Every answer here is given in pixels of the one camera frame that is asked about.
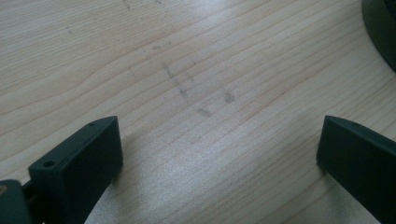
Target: wooden table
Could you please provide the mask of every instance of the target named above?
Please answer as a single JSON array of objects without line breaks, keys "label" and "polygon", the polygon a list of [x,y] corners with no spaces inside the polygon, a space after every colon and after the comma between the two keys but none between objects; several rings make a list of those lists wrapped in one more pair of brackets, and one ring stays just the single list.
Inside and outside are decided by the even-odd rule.
[{"label": "wooden table", "polygon": [[0,177],[118,116],[87,223],[377,223],[316,166],[325,115],[396,139],[359,0],[0,3]]}]

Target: wood grain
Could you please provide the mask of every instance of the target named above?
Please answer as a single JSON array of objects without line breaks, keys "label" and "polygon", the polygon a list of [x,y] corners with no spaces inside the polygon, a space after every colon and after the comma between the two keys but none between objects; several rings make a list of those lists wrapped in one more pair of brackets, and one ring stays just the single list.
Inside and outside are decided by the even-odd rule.
[{"label": "wood grain", "polygon": [[0,2],[0,177],[119,116],[87,223],[377,223],[316,166],[325,115],[396,139],[359,0]]}]

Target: stain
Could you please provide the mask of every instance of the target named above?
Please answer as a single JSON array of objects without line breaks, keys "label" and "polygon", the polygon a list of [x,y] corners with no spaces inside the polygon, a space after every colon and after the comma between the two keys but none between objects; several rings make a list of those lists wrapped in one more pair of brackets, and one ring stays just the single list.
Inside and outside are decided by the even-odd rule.
[{"label": "stain", "polygon": [[126,0],[122,0],[122,2],[123,2],[124,5],[126,6],[126,8],[128,8],[128,10],[131,10],[131,9],[130,9],[130,6],[129,6],[128,4],[126,4]]},{"label": "stain", "polygon": [[229,92],[227,92],[227,93],[225,94],[225,96],[224,96],[224,99],[225,99],[225,102],[226,102],[227,104],[230,104],[230,103],[232,103],[232,102],[235,101],[235,96],[233,96],[232,94],[230,94]]},{"label": "stain", "polygon": [[209,118],[212,115],[212,113],[210,113],[210,111],[202,109],[202,108],[198,110],[198,114],[200,114],[204,117],[207,117],[207,118]]}]

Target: dark green plastic piece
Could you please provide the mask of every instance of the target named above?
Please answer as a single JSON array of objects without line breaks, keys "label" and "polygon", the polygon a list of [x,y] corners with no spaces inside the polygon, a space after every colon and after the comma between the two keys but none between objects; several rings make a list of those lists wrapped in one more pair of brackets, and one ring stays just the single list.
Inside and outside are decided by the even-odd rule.
[{"label": "dark green plastic piece", "polygon": [[396,223],[396,143],[356,122],[326,116],[318,165],[381,223]]},{"label": "dark green plastic piece", "polygon": [[117,117],[87,124],[34,162],[23,187],[0,182],[0,224],[84,223],[121,167]]}]

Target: dark mark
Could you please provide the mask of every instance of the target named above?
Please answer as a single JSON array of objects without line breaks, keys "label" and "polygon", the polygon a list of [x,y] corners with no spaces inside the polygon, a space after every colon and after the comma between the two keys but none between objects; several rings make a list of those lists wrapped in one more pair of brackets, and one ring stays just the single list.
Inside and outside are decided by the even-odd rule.
[{"label": "dark mark", "polygon": [[171,27],[172,27],[173,32],[176,33],[177,30],[176,30],[175,26],[173,24],[171,24]]},{"label": "dark mark", "polygon": [[134,75],[134,72],[132,71],[131,67],[129,67],[128,70],[129,70],[131,76],[132,76],[134,79],[136,79],[136,76]]},{"label": "dark mark", "polygon": [[69,32],[70,35],[72,35],[72,32],[69,30],[68,26],[66,26],[66,30]]},{"label": "dark mark", "polygon": [[232,103],[232,102],[235,101],[235,97],[234,97],[232,94],[230,94],[229,92],[227,92],[227,93],[225,94],[224,98],[225,98],[225,102],[226,102],[227,104],[230,104],[230,103]]},{"label": "dark mark", "polygon": [[146,50],[144,48],[142,48],[141,51],[144,53],[146,60],[151,62],[151,58],[147,55]]},{"label": "dark mark", "polygon": [[195,86],[195,81],[194,81],[194,77],[190,75],[189,72],[186,72],[186,76],[189,78],[191,85]]},{"label": "dark mark", "polygon": [[178,86],[178,92],[180,92],[181,97],[187,100],[187,90],[182,85]]},{"label": "dark mark", "polygon": [[210,111],[207,111],[207,110],[202,109],[202,108],[198,110],[198,114],[200,114],[200,115],[202,115],[204,117],[207,117],[207,118],[209,118],[212,115],[212,113],[210,113]]},{"label": "dark mark", "polygon": [[180,82],[178,82],[177,78],[172,77],[172,81],[174,82],[175,86],[180,85]]},{"label": "dark mark", "polygon": [[190,58],[190,60],[194,63],[194,65],[197,64],[197,63],[195,62],[195,60],[194,60],[191,56],[189,56],[189,58]]},{"label": "dark mark", "polygon": [[126,1],[125,0],[122,0],[122,2],[124,3],[124,5],[126,6],[126,8],[128,8],[128,10],[131,10],[131,9],[129,9],[130,8],[130,6],[128,5],[128,4],[126,4]]},{"label": "dark mark", "polygon": [[173,77],[175,76],[175,75],[173,75],[173,74],[171,73],[171,70],[169,70],[168,65],[166,65],[165,63],[163,64],[163,69],[165,69],[166,74],[168,74],[168,76],[169,76],[170,78],[173,78]]}]

